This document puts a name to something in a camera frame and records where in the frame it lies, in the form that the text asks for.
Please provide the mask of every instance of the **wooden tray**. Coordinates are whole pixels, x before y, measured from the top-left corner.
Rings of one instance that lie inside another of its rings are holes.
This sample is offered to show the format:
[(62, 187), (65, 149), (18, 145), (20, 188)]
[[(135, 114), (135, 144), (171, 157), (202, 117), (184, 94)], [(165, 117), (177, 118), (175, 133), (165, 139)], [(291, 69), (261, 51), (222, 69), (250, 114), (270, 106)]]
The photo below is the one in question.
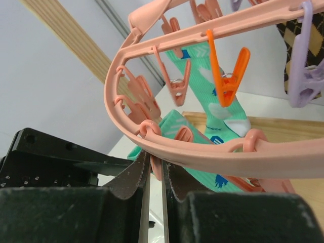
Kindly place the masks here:
[[(204, 133), (206, 115), (199, 112), (183, 112), (200, 132)], [(324, 137), (324, 123), (320, 121), (288, 120), (249, 117), (253, 128), (262, 129), (270, 142), (289, 142)], [(291, 180), (297, 194), (312, 207), (324, 230), (324, 179)]]

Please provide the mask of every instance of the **argyle sock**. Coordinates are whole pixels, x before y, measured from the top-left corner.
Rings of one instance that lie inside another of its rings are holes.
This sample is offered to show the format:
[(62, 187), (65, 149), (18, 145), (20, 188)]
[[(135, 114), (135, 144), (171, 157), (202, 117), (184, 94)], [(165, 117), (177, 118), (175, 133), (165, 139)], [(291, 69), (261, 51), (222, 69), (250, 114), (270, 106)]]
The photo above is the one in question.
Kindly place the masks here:
[[(166, 138), (174, 139), (177, 135), (181, 126), (187, 126), (193, 132), (193, 143), (209, 144), (208, 139), (201, 134), (185, 117), (183, 117), (176, 110), (172, 110), (169, 114), (163, 118), (159, 123), (161, 129), (161, 135)], [(140, 147), (135, 147), (133, 151), (128, 155), (128, 159), (135, 160), (141, 151)], [(197, 171), (190, 168), (185, 170), (191, 174), (197, 181), (208, 189), (215, 192), (236, 192), (241, 191), (232, 183), (228, 182), (225, 178), (220, 175)]]
[[(301, 32), (302, 23), (298, 23), (297, 20), (288, 21), (285, 23), (277, 24), (279, 33), (283, 37), (287, 47), (287, 60), (285, 65), (284, 74), (284, 88), (288, 93), (289, 73), (290, 73), (290, 60), (292, 55), (292, 49), (295, 37)], [(313, 15), (312, 27), (310, 32), (310, 42), (308, 46), (307, 66), (318, 66), (324, 59), (324, 13), (318, 13)]]
[(217, 134), (218, 143), (244, 137), (251, 124), (238, 100), (235, 98), (233, 103), (225, 108), (219, 104), (211, 71), (208, 43), (188, 46), (182, 51), (183, 58), (178, 58), (173, 51), (166, 51), (166, 54), (182, 74), (185, 71), (186, 58), (191, 60), (189, 85), (207, 116), (205, 135), (212, 139)]

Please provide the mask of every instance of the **green sock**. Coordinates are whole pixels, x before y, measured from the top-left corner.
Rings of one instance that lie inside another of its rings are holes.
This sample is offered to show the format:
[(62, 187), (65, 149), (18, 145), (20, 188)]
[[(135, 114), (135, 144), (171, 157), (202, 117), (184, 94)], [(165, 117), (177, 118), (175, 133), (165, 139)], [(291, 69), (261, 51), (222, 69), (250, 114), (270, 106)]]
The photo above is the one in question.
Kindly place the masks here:
[(189, 85), (207, 116), (205, 135), (217, 143), (244, 137), (251, 128), (251, 124), (238, 100), (235, 98), (233, 103), (226, 108), (219, 104), (211, 72), (208, 43), (184, 47), (182, 51), (183, 58), (178, 58), (172, 50), (166, 51), (166, 54), (182, 74), (184, 74), (186, 59), (191, 60)]
[[(209, 144), (209, 141), (203, 134), (201, 134), (185, 117), (183, 117), (176, 110), (172, 110), (169, 114), (163, 118), (159, 123), (161, 134), (163, 137), (174, 139), (181, 126), (189, 127), (194, 135), (193, 143)], [(140, 147), (135, 147), (133, 151), (128, 155), (128, 159), (135, 160), (141, 151)], [(232, 183), (228, 182), (220, 175), (212, 174), (203, 171), (197, 171), (189, 168), (185, 170), (191, 174), (197, 181), (208, 189), (215, 192), (237, 192), (241, 191)]]

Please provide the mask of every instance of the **pink plastic drying rack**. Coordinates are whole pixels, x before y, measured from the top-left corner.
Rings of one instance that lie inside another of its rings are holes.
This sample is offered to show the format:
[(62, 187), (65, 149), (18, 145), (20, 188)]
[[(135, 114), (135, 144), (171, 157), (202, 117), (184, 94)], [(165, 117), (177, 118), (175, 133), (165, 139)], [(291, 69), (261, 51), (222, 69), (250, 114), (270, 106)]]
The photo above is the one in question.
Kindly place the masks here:
[[(263, 132), (256, 129), (251, 129), (245, 138), (233, 139), (220, 145), (193, 144), (187, 138), (180, 139), (183, 141), (168, 139), (161, 136), (158, 124), (153, 121), (160, 116), (159, 108), (144, 77), (126, 73), (133, 90), (137, 83), (145, 91), (136, 103), (117, 94), (119, 78), (124, 75), (122, 72), (126, 70), (125, 64), (129, 59), (151, 55), (154, 51), (156, 54), (156, 51), (176, 50), (205, 42), (208, 29), (213, 32), (214, 38), (222, 38), (297, 19), (304, 14), (302, 9), (298, 9), (303, 0), (270, 0), (246, 10), (198, 23), (191, 28), (139, 42), (167, 10), (188, 1), (192, 6), (194, 0), (154, 0), (129, 15), (131, 33), (111, 63), (104, 87), (105, 106), (115, 125), (135, 144), (153, 155), (152, 164), (155, 168), (160, 159), (164, 159), (195, 170), (238, 178), (262, 178), (259, 179), (261, 181), (323, 178), (324, 139), (270, 143), (266, 141)], [(324, 0), (311, 2), (314, 14), (324, 11)], [(123, 102), (131, 110), (129, 115), (124, 112)], [(240, 147), (243, 152), (233, 153)]]

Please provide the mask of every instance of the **black and gold patterned fabric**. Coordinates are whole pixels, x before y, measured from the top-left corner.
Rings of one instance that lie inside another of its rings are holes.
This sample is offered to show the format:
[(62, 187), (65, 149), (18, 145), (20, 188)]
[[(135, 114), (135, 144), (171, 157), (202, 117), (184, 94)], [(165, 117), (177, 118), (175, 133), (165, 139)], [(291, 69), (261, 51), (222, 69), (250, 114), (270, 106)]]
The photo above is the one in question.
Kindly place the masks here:
[[(285, 66), (285, 92), (288, 91), (290, 59), (295, 37), (300, 34), (302, 24), (297, 20), (277, 24), (277, 28), (282, 35), (287, 46), (287, 61)], [(313, 24), (310, 32), (310, 41), (306, 66), (319, 65), (324, 58), (324, 12), (313, 15)]]

